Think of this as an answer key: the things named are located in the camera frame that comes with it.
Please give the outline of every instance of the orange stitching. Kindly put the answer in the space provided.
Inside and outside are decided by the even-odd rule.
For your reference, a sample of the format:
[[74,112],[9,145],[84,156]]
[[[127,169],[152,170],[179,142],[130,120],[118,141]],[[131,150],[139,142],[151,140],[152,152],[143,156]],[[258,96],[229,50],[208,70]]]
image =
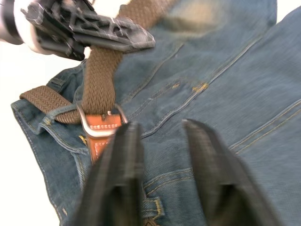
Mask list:
[[50,126],[51,125],[51,121],[49,119],[45,119],[45,123],[46,125]]
[[263,134],[261,137],[255,139],[253,142],[251,142],[249,145],[247,145],[246,147],[244,147],[243,149],[239,150],[238,152],[236,152],[236,154],[239,154],[240,152],[242,152],[243,150],[245,150],[247,147],[251,146],[252,144],[254,144],[256,141],[258,141],[259,139],[261,139],[262,137],[264,137],[265,135],[269,134],[270,132],[274,131],[275,129],[277,129],[278,127],[280,127],[281,125],[283,125],[286,121],[290,120],[292,117],[296,116],[299,112],[301,112],[301,109],[296,111],[295,114],[291,115],[289,118],[287,118],[285,121],[283,121],[282,123],[280,123],[279,125],[277,125],[275,128],[271,129],[270,131],[266,132],[265,134]]
[[123,100],[121,100],[120,105],[128,102],[130,98],[133,98],[134,96],[136,96],[145,86],[147,86],[149,84],[149,82],[153,79],[153,77],[156,75],[156,73],[158,72],[158,70],[165,64],[165,62],[167,62],[168,60],[170,60],[171,58],[173,58],[177,54],[177,52],[179,52],[179,50],[181,49],[181,47],[183,45],[184,45],[184,43],[181,43],[178,47],[176,47],[174,49],[174,51],[170,55],[168,55],[165,59],[161,60],[154,67],[154,69],[151,71],[150,76],[146,80],[144,80],[142,84],[140,83],[140,85],[138,85],[138,87],[134,91],[131,91],[127,95],[126,98],[124,98]]
[[178,78],[178,79],[175,79],[173,82],[170,82],[169,84],[165,85],[165,86],[162,87],[160,90],[158,90],[157,92],[155,92],[154,94],[152,94],[151,97],[149,97],[147,100],[145,100],[145,101],[143,102],[143,104],[140,105],[140,107],[138,107],[138,109],[136,109],[135,111],[133,111],[132,113],[130,113],[130,114],[128,115],[128,118],[130,118],[131,115],[135,114],[140,108],[142,108],[143,105],[144,105],[147,101],[149,101],[149,99],[154,100],[155,98],[158,98],[158,97],[161,96],[162,94],[166,93],[166,91],[168,91],[169,89],[177,88],[178,86],[174,87],[174,85],[173,85],[172,87],[170,87],[170,88],[168,88],[167,90],[165,90],[165,91],[164,91],[162,94],[160,94],[159,96],[155,96],[157,93],[163,91],[164,88],[170,86],[171,84],[174,84],[175,82],[177,82],[175,85],[177,85],[177,84],[180,85],[180,84],[181,84],[181,81],[184,81],[184,82],[186,82],[186,83],[188,83],[188,84],[190,84],[190,83],[193,82],[193,81],[188,80],[188,79],[186,79],[186,78]]
[[292,110],[294,107],[296,107],[298,104],[300,104],[301,101],[299,101],[298,103],[296,103],[294,106],[290,107],[289,109],[287,109],[285,112],[283,112],[280,116],[278,116],[276,119],[274,119],[273,121],[271,121],[269,124],[267,124],[265,127],[261,128],[259,131],[253,133],[251,136],[247,137],[245,140],[241,141],[240,143],[236,144],[234,147],[231,148],[231,150],[233,150],[234,148],[236,148],[237,146],[241,145],[242,143],[244,143],[245,141],[249,140],[251,137],[253,137],[255,134],[259,133],[260,131],[262,131],[263,129],[267,128],[270,124],[272,124],[273,122],[275,122],[276,120],[278,120],[280,117],[282,117],[284,114],[286,114],[288,111]]
[[158,97],[162,96],[163,94],[165,94],[167,91],[169,91],[170,89],[173,89],[173,87],[169,87],[167,90],[165,90],[163,93],[161,93],[160,95],[154,97],[151,99],[151,101],[139,112],[137,113],[135,116],[131,117],[131,119],[133,119],[134,117],[137,117],[154,99],[157,99]]
[[178,88],[179,85],[180,85],[179,83],[174,84],[174,85],[173,85],[173,89]]
[[[172,86],[172,87],[169,87],[167,90],[163,91],[164,88],[170,86],[170,85],[173,84],[173,83],[174,83],[174,81],[171,82],[171,83],[169,83],[169,84],[167,84],[167,85],[165,85],[163,88],[161,88],[160,90],[158,90],[157,92],[155,92],[155,93],[152,95],[153,98],[151,98],[151,101],[150,101],[150,102],[152,102],[154,99],[158,98],[158,97],[161,96],[162,94],[166,93],[168,90],[172,89],[173,86]],[[161,93],[161,94],[158,95],[158,96],[155,96],[157,93],[159,93],[159,92],[161,92],[161,91],[163,91],[163,93]],[[128,116],[128,118],[131,118],[131,116],[132,116],[133,114],[135,114],[140,108],[142,108],[143,105],[144,105],[147,101],[149,101],[149,99],[150,99],[150,98],[148,98],[147,100],[145,100],[145,101],[143,102],[143,104],[142,104],[140,107],[138,107],[137,110],[135,110],[134,112],[132,112],[132,113]],[[148,103],[148,104],[147,104],[140,112],[142,112],[142,111],[150,104],[150,102],[149,102],[149,103]]]
[[172,173],[172,174],[169,174],[169,175],[163,175],[163,176],[160,176],[158,178],[156,178],[155,180],[153,180],[150,184],[146,185],[144,187],[144,189],[146,189],[147,187],[151,186],[153,183],[155,183],[156,181],[158,181],[159,179],[162,179],[162,178],[166,178],[166,177],[169,177],[169,176],[173,176],[173,175],[177,175],[177,174],[181,174],[181,173],[186,173],[186,172],[189,172],[191,171],[191,168],[190,169],[187,169],[185,171],[181,171],[181,172],[176,172],[176,173]]
[[85,145],[87,145],[87,139],[84,138],[84,136],[79,135],[79,138],[82,140],[82,142],[83,142]]
[[155,203],[156,203],[156,207],[157,207],[157,210],[158,210],[158,214],[154,217],[154,220],[161,216],[161,208],[160,208],[159,201],[156,200]]
[[193,178],[193,177],[180,178],[180,179],[175,179],[175,180],[167,181],[167,182],[165,182],[165,183],[163,183],[163,184],[157,186],[155,189],[153,189],[152,191],[148,192],[146,195],[149,195],[149,194],[151,194],[151,193],[157,191],[157,190],[158,190],[160,187],[162,187],[163,185],[169,184],[169,183],[174,182],[174,181],[185,180],[185,179],[191,179],[191,178]]
[[202,83],[196,87],[193,87],[192,90],[195,91],[196,93],[199,93],[205,89],[207,89],[209,87],[209,84],[208,83]]

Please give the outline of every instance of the blue denim jeans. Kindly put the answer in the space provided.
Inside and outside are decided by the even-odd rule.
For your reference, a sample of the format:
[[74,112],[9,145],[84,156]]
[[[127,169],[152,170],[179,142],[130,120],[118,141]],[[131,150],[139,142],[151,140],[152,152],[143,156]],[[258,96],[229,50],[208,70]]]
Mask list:
[[[150,32],[154,49],[127,54],[117,103],[142,125],[143,217],[161,226],[206,225],[181,120],[219,132],[248,165],[286,226],[301,222],[301,8],[276,24],[276,0],[181,0]],[[45,115],[12,104],[61,225],[91,167],[81,125],[54,120],[81,100],[85,61],[47,85],[74,105]]]

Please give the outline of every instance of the belt buckle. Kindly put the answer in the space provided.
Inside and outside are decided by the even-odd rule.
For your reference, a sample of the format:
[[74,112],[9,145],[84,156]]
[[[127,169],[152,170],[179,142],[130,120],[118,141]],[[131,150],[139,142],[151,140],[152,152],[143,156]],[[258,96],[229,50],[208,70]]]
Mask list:
[[[127,124],[128,121],[127,121],[126,115],[124,114],[121,107],[118,104],[115,104],[114,107],[118,110],[123,123]],[[84,113],[84,110],[81,106],[81,102],[77,103],[77,109],[79,111],[80,120],[81,120],[83,130],[89,137],[97,139],[97,138],[102,138],[102,137],[109,137],[109,136],[115,134],[117,128],[106,129],[106,130],[95,130],[95,129],[90,128],[90,126],[89,126],[89,124],[86,120],[86,114]]]

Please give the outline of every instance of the denim fabric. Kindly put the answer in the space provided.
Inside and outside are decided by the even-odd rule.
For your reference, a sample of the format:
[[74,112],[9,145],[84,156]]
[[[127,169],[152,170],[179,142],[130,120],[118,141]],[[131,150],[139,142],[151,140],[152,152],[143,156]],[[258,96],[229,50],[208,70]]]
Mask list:
[[[250,168],[286,226],[301,222],[301,8],[276,23],[276,0],[182,0],[150,32],[154,49],[125,56],[117,103],[143,128],[143,216],[204,226],[181,120],[204,122]],[[48,86],[81,100],[85,61]],[[81,125],[12,104],[64,225],[91,166]]]

